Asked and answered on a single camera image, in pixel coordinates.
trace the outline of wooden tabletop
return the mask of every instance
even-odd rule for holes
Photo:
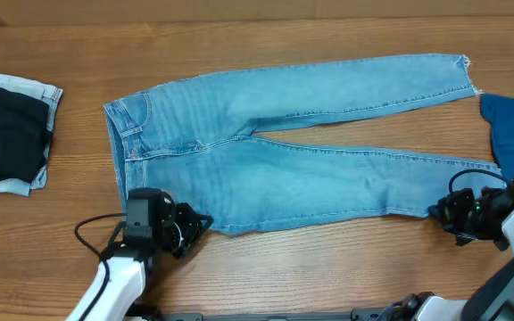
[[[0,194],[0,320],[63,320],[95,276],[96,257],[72,230],[120,211],[103,103],[220,70],[419,53],[466,54],[477,87],[514,96],[514,17],[0,28],[0,73],[64,89],[46,188]],[[476,97],[269,136],[492,160]],[[102,249],[115,224],[82,233]],[[187,262],[166,259],[146,300],[213,315],[347,311],[422,291],[466,299],[510,255],[492,243],[456,247],[433,222],[401,217],[212,233],[198,250]]]

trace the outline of light blue denim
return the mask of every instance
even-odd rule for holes
[[[31,96],[49,105],[49,116],[46,129],[50,132],[54,130],[54,115],[56,114],[59,100],[61,99],[62,89],[55,86],[40,83],[35,80],[0,74],[0,87],[14,93]],[[44,156],[49,159],[49,144],[44,150]],[[0,193],[15,193],[22,196],[29,196],[31,189],[45,187],[46,166],[43,166],[37,173],[35,179],[29,184],[17,178],[9,178],[0,182]]]
[[[370,119],[475,95],[463,55],[399,55],[184,79],[104,106],[123,208],[157,187],[226,234],[385,214],[427,216],[463,169],[487,161],[299,145],[257,132]],[[469,174],[455,188],[503,187]]]

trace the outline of folded black garment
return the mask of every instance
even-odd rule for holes
[[[0,177],[35,178],[51,139],[48,112],[46,103],[0,88]]]

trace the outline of folded denim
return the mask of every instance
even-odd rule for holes
[[[375,147],[274,142],[253,133],[370,119],[477,94],[463,55],[415,54],[237,70],[104,106],[123,209],[156,187],[226,234],[351,218],[427,216],[463,169],[496,164]],[[468,174],[454,188],[504,187]]]
[[[43,84],[35,80],[8,76],[0,74],[0,87],[14,93],[20,93],[31,96],[49,105],[49,116],[46,124],[48,131],[53,132],[54,116],[57,111],[59,100],[62,95],[62,89],[56,86]],[[44,151],[45,158],[49,158],[49,144]],[[45,187],[46,184],[46,166],[41,167],[37,173],[37,177],[31,184],[25,183],[16,178],[9,178],[0,181],[0,193],[16,193],[18,195],[29,196],[31,189]]]

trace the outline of cable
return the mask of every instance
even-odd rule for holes
[[[495,174],[493,172],[490,172],[490,171],[484,170],[484,169],[464,169],[461,172],[453,175],[452,179],[450,179],[450,183],[448,185],[448,187],[450,189],[450,193],[453,193],[453,181],[455,180],[455,178],[460,177],[463,174],[468,174],[468,173],[481,173],[481,174],[489,175],[491,177],[499,178],[501,181],[505,182],[508,186],[512,187],[514,190],[514,183],[510,179],[505,178],[499,174]]]
[[[121,217],[123,216],[124,214],[106,214],[106,215],[101,215],[101,216],[97,216],[97,217],[94,217],[94,218],[89,218],[89,219],[86,219],[80,223],[78,223],[76,226],[75,226],[75,236],[77,236],[77,239],[83,244],[85,245],[89,250],[91,250],[94,254],[96,254],[96,256],[103,262],[104,264],[104,280],[103,280],[103,284],[100,286],[100,289],[98,289],[98,292],[96,293],[96,296],[95,298],[90,302],[90,304],[88,305],[87,309],[85,310],[85,312],[83,312],[82,315],[80,315],[80,319],[79,321],[84,321],[84,319],[88,316],[88,314],[90,313],[90,311],[93,309],[93,307],[95,306],[95,304],[98,302],[98,300],[100,299],[100,296],[103,295],[103,292],[104,292],[104,289],[106,289],[106,285],[108,284],[108,281],[110,279],[110,276],[111,276],[111,270],[108,268],[108,263],[106,262],[106,259],[102,258],[101,255],[100,255],[100,251],[98,251],[94,246],[90,245],[89,242],[85,241],[85,239],[83,239],[80,234],[79,234],[79,228],[81,226],[84,226],[86,223],[90,223],[92,221],[96,221],[98,219],[103,219],[103,218],[115,218],[115,217]]]

